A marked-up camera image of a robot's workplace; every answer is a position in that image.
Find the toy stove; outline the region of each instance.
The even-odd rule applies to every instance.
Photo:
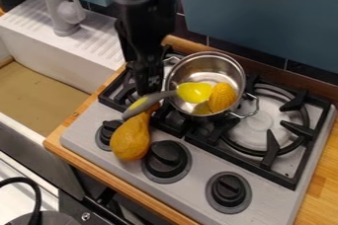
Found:
[[[171,57],[165,61],[165,73]],[[335,108],[307,91],[248,77],[257,114],[196,123],[168,101],[151,119],[142,161],[110,150],[122,112],[138,96],[127,69],[68,127],[61,144],[203,224],[292,224],[335,119]],[[237,113],[252,110],[243,100]]]

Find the black burner grate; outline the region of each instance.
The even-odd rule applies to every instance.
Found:
[[[288,99],[265,94],[262,92],[264,90],[280,93]],[[281,121],[281,126],[296,136],[294,142],[286,147],[280,147],[273,131],[269,129],[266,133],[267,151],[249,149],[236,143],[227,134],[231,128],[240,122],[240,119],[229,116],[208,126],[199,125],[180,115],[168,101],[164,101],[161,108],[154,114],[151,119],[151,125],[178,138],[185,136],[187,142],[211,152],[219,158],[227,160],[285,188],[296,189],[312,152],[317,135],[330,110],[331,103],[325,99],[313,96],[307,91],[296,91],[263,81],[258,76],[251,76],[247,79],[246,91],[257,96],[280,100],[283,103],[280,107],[281,112],[298,111],[300,113],[302,124]],[[135,100],[137,100],[136,88],[132,82],[132,70],[129,66],[99,96],[100,103],[121,113]],[[305,103],[322,109],[321,116],[314,129],[309,128],[308,113],[303,106]],[[299,146],[304,147],[304,152],[293,177],[280,174],[272,169],[279,156],[286,155],[296,150]]]

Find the faucet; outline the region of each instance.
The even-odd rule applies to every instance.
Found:
[[[67,37],[76,33],[86,13],[79,0],[45,0],[56,35]]]

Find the wooden edge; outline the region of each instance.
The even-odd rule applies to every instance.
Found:
[[[168,36],[165,40],[163,40],[163,44],[172,45],[175,50],[187,54],[199,51],[218,51],[226,53],[236,59],[243,66],[246,74],[253,75],[259,73],[260,77],[265,78],[271,82],[295,89],[305,89],[313,94],[331,100],[336,107],[338,105],[338,86],[336,85],[303,76],[291,71],[276,68],[264,63],[256,62],[236,54],[225,52],[178,37]]]
[[[14,61],[14,58],[12,56],[7,56],[4,59],[0,60],[0,69],[10,64],[13,61]]]

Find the pan handle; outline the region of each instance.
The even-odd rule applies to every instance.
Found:
[[[169,54],[167,54],[167,58],[163,59],[163,62],[164,62],[164,64],[170,63],[171,61],[176,63],[176,62],[181,61],[182,58],[183,58],[182,55],[169,53]]]
[[[252,100],[254,100],[256,102],[255,103],[255,111],[254,112],[249,112],[249,113],[244,114],[244,115],[240,115],[240,114],[237,114],[235,112],[229,112],[230,115],[242,119],[242,118],[246,118],[248,116],[255,115],[258,112],[258,110],[259,110],[259,98],[257,96],[252,95],[252,94],[249,94],[249,93],[246,93],[246,96],[249,97],[249,98],[251,98]]]

